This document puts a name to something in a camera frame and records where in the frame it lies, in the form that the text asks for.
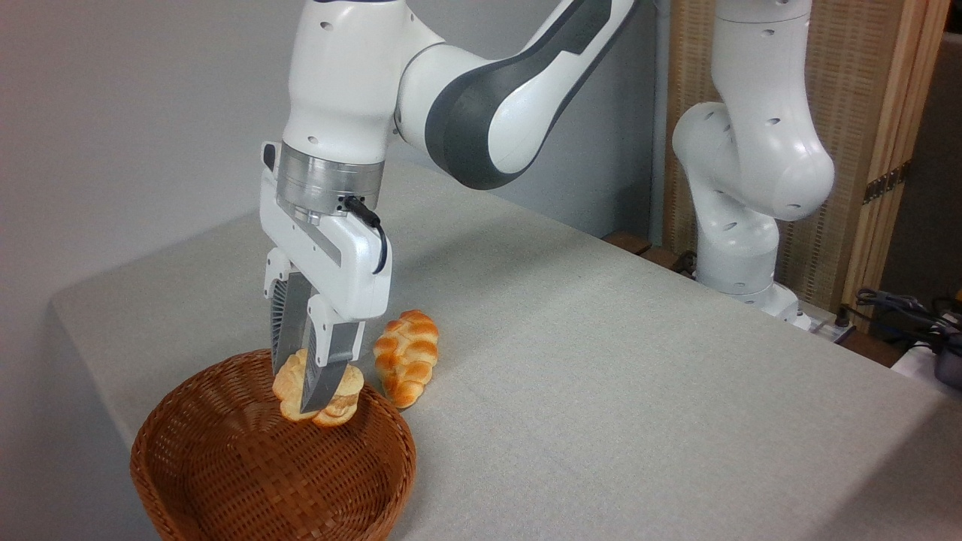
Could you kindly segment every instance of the basket rim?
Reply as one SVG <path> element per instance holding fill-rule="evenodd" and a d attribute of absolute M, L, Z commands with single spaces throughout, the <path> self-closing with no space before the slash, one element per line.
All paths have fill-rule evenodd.
<path fill-rule="evenodd" d="M 171 410 L 176 411 L 177 406 L 180 405 L 184 399 L 190 397 L 189 390 L 193 388 L 199 381 L 217 377 L 220 373 L 231 369 L 239 362 L 250 359 L 263 359 L 265 356 L 269 358 L 269 355 L 270 349 L 255 349 L 253 351 L 233 355 L 227 359 L 224 359 L 223 361 L 215 363 L 212 366 L 201 370 L 197 374 L 185 379 L 181 384 L 168 392 L 164 398 L 161 399 L 158 405 L 150 412 L 146 420 L 144 420 L 143 424 L 140 426 L 140 429 L 137 432 L 137 437 L 134 439 L 134 445 L 131 447 L 130 476 L 134 482 L 135 488 L 137 489 L 140 502 L 147 511 L 151 522 L 154 524 L 154 528 L 158 531 L 158 533 L 161 534 L 161 536 L 165 536 L 165 539 L 187 540 L 188 537 L 183 533 L 181 528 L 179 528 L 176 521 L 170 520 L 170 509 L 161 498 L 160 491 L 158 490 L 157 484 L 154 481 L 153 474 L 148 468 L 147 449 L 153 441 L 151 434 L 157 433 L 157 427 L 159 426 L 161 420 L 163 420 L 166 415 L 171 412 Z M 398 433 L 401 440 L 400 443 L 406 451 L 406 458 L 404 462 L 407 469 L 404 477 L 407 479 L 407 482 L 401 482 L 398 485 L 397 490 L 392 497 L 392 504 L 389 505 L 387 512 L 380 514 L 374 521 L 372 521 L 367 526 L 365 533 L 359 537 L 359 539 L 380 539 L 386 537 L 388 533 L 390 533 L 394 523 L 396 523 L 401 512 L 407 505 L 407 501 L 411 497 L 411 492 L 413 490 L 418 472 L 418 452 L 417 447 L 415 446 L 414 437 L 411 434 L 411 429 L 408 427 L 407 422 L 401 416 L 400 412 L 367 382 L 365 382 L 364 388 L 361 390 L 361 394 L 369 396 L 370 405 L 374 406 L 375 409 L 380 410 L 379 415 L 386 415 L 395 424 L 397 424 Z"/>

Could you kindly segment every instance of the bamboo screen panel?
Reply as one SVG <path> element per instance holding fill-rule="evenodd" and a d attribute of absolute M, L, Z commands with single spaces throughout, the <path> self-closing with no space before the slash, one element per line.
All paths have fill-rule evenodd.
<path fill-rule="evenodd" d="M 903 12 L 912 12 L 908 6 L 917 4 L 929 2 L 814 1 L 806 84 L 819 136 L 835 161 L 836 180 L 831 196 L 813 216 L 779 224 L 782 238 L 776 279 L 800 298 L 825 309 L 834 309 L 842 298 L 866 186 L 875 179 L 871 165 L 880 119 L 895 116 L 893 111 L 897 111 L 883 110 L 884 98 L 893 95 L 887 91 L 891 90 L 890 67 L 899 54 L 915 60 L 915 49 L 906 55 L 907 49 L 897 51 L 897 41 L 902 36 L 899 42 L 911 49 L 911 35 L 903 35 Z M 714 11 L 713 0 L 672 2 L 669 141 L 675 123 L 689 107 L 719 99 L 710 66 Z M 914 134 L 903 138 L 902 145 L 910 153 L 909 139 L 914 142 Z M 696 249 L 695 212 L 671 144 L 668 156 L 665 246 L 678 253 Z"/>

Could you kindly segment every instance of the braided bread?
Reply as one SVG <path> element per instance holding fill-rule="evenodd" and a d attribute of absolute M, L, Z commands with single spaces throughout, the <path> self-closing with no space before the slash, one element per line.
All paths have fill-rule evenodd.
<path fill-rule="evenodd" d="M 347 365 L 341 384 L 327 407 L 320 411 L 300 412 L 301 394 L 304 388 L 304 368 L 307 366 L 307 350 L 301 349 L 288 357 L 284 366 L 274 377 L 272 390 L 281 401 L 281 415 L 289 421 L 310 419 L 322 428 L 340 426 L 350 421 L 358 409 L 358 395 L 364 387 L 364 374 L 353 365 Z"/>
<path fill-rule="evenodd" d="M 374 367 L 388 399 L 398 408 L 414 405 L 438 364 L 438 327 L 420 310 L 389 322 L 374 343 Z"/>

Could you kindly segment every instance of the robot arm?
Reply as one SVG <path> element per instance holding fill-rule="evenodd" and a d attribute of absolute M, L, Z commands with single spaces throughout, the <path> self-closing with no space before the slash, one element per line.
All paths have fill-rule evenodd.
<path fill-rule="evenodd" d="M 563 0 L 520 53 L 491 62 L 444 43 L 405 0 L 306 1 L 291 116 L 263 149 L 261 190 L 275 372 L 309 331 L 302 411 L 326 405 L 365 320 L 387 309 L 392 251 L 372 209 L 392 129 L 471 188 L 507 184 L 637 2 Z"/>
<path fill-rule="evenodd" d="M 835 175 L 805 93 L 810 12 L 811 0 L 719 0 L 712 80 L 724 103 L 695 105 L 672 138 L 696 208 L 698 281 L 788 322 L 800 312 L 773 283 L 775 219 L 815 212 Z"/>
<path fill-rule="evenodd" d="M 524 49 L 485 61 L 441 44 L 401 80 L 397 126 L 469 188 L 503 186 L 531 165 L 636 2 L 565 0 Z"/>

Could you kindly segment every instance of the wicker basket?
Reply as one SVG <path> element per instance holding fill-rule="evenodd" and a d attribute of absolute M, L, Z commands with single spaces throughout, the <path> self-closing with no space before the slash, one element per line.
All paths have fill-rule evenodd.
<path fill-rule="evenodd" d="M 174 389 L 140 428 L 130 470 L 165 540 L 385 539 L 411 493 L 415 446 L 369 385 L 346 425 L 281 417 L 270 352 Z"/>

